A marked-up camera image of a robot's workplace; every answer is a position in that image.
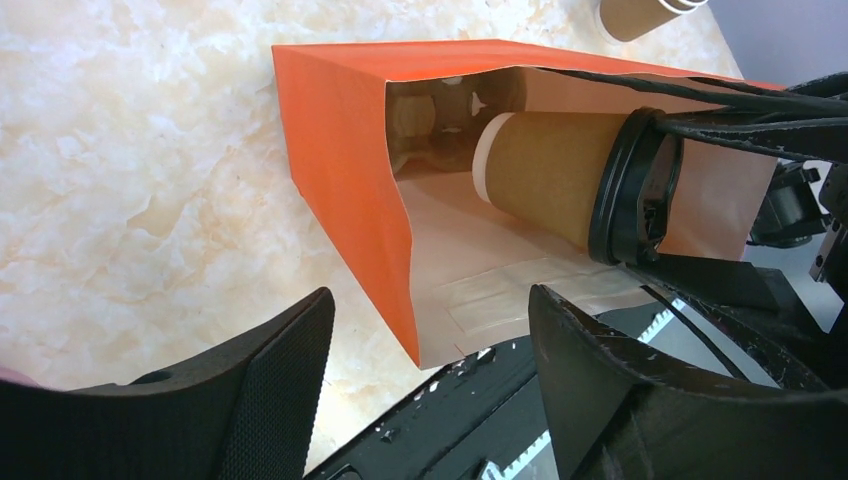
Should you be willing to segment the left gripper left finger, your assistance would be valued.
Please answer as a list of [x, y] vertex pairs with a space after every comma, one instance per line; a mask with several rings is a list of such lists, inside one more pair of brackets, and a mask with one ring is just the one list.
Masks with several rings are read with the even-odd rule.
[[126, 384], [3, 381], [5, 479], [299, 479], [335, 316], [319, 288], [265, 323]]

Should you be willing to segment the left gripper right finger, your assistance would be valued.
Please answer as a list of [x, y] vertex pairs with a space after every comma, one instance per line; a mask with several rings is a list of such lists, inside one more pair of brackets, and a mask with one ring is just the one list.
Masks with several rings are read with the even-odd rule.
[[563, 479], [843, 479], [847, 394], [695, 367], [544, 285], [529, 292], [544, 411]]

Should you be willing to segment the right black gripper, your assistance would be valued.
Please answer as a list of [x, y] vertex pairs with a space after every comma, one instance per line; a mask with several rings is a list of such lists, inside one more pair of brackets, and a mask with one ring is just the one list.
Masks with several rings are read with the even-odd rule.
[[[788, 249], [823, 234], [810, 275], [847, 300], [847, 74], [785, 90], [701, 78], [729, 93], [663, 85], [664, 95], [719, 107], [671, 114], [660, 128], [686, 139], [786, 160], [832, 164], [826, 176], [800, 163], [776, 167], [748, 243]], [[700, 313], [778, 386], [847, 388], [847, 337], [825, 332], [785, 275], [748, 262], [665, 254], [627, 268]]]

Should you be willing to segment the single black cup lid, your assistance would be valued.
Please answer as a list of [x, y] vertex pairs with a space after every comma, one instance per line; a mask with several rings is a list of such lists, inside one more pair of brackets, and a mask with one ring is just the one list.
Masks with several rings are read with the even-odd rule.
[[589, 223], [589, 257], [605, 265], [660, 258], [679, 180], [684, 142], [660, 128], [665, 112], [643, 107], [612, 144]]

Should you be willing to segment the single brown paper cup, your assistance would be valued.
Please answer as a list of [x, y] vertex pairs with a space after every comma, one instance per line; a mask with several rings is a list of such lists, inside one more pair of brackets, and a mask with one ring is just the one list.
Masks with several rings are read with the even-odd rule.
[[625, 114], [502, 113], [472, 160], [477, 195], [586, 250], [600, 181]]

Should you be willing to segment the orange paper bag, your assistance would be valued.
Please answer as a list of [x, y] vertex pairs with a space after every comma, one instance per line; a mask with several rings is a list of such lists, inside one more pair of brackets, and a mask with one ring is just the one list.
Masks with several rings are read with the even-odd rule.
[[[719, 106], [663, 85], [729, 93], [722, 77], [504, 40], [276, 45], [293, 180], [421, 368], [528, 332], [545, 284], [595, 314], [643, 303], [625, 268], [483, 201], [475, 147], [497, 115], [671, 114]], [[736, 261], [779, 157], [683, 139], [659, 254]]]

